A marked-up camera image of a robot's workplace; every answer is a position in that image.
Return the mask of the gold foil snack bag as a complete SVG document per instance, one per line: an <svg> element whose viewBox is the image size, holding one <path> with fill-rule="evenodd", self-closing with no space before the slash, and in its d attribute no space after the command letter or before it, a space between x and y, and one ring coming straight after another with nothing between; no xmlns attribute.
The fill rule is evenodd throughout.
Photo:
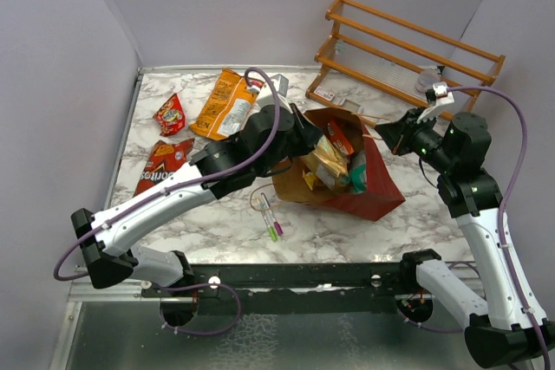
<svg viewBox="0 0 555 370"><path fill-rule="evenodd" d="M349 184L347 161L326 136L322 136L314 150L301 156L300 159L334 193L342 193L347 188Z"/></svg>

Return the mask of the red cheez-it snack bag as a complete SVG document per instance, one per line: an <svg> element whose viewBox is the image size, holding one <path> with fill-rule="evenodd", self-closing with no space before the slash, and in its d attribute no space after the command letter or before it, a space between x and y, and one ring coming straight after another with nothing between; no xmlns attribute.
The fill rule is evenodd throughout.
<svg viewBox="0 0 555 370"><path fill-rule="evenodd" d="M172 136L186 127L186 116L177 94L171 95L153 115L160 127L160 135Z"/></svg>

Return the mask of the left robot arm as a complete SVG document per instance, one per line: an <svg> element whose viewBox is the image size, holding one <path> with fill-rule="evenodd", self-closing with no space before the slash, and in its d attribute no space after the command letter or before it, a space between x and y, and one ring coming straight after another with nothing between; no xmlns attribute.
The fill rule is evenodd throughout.
<svg viewBox="0 0 555 370"><path fill-rule="evenodd" d="M123 204L93 213L80 209L71 220L88 276L96 289L133 278L184 295L193 272L183 253L149 249L139 241L174 218L267 177L285 159L312 152L323 135L295 107L268 105L250 116L242 130L213 141L176 172Z"/></svg>

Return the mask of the yellow kettle chips bag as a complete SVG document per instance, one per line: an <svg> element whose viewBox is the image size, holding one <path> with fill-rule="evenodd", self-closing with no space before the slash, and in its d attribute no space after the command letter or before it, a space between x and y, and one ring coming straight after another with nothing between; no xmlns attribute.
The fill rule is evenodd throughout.
<svg viewBox="0 0 555 370"><path fill-rule="evenodd" d="M190 129L210 140L223 140L235 134L243 125L265 82L224 68L207 102Z"/></svg>

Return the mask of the red doritos chip bag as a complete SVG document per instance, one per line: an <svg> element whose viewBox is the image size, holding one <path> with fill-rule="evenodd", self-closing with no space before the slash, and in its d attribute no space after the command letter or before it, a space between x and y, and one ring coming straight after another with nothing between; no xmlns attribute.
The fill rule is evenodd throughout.
<svg viewBox="0 0 555 370"><path fill-rule="evenodd" d="M134 190L134 197L152 188L177 172L187 161L187 155L193 149L195 139L190 138L178 143L155 143L147 159L139 181Z"/></svg>

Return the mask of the red brown paper bag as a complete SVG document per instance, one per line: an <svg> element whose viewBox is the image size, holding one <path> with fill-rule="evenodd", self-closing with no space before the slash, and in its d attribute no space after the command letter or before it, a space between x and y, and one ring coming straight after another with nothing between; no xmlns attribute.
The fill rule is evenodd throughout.
<svg viewBox="0 0 555 370"><path fill-rule="evenodd" d="M354 154L365 158L362 177L366 182L361 191L356 191L351 183L339 185L336 190L326 185L310 189L303 177L310 170L300 158L296 158L290 169L272 178L271 185L279 200L341 211L371 221L379 220L405 202L359 116L335 107L309 110L304 115L324 132L328 131L328 123L335 121L352 145Z"/></svg>

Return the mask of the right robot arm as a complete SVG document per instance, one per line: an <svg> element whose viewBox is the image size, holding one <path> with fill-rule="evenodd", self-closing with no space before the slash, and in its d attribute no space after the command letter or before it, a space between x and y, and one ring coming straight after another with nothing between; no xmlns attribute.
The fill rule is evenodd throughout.
<svg viewBox="0 0 555 370"><path fill-rule="evenodd" d="M394 155L415 153L437 171L438 193L467 240L485 294L476 295L433 250L404 254L398 282L409 293L425 289L447 309L478 366L537 358L553 349L554 324L527 283L501 210L502 193L482 166L491 144L487 123L457 113L439 135L433 119L419 119L423 112L410 109L375 130Z"/></svg>

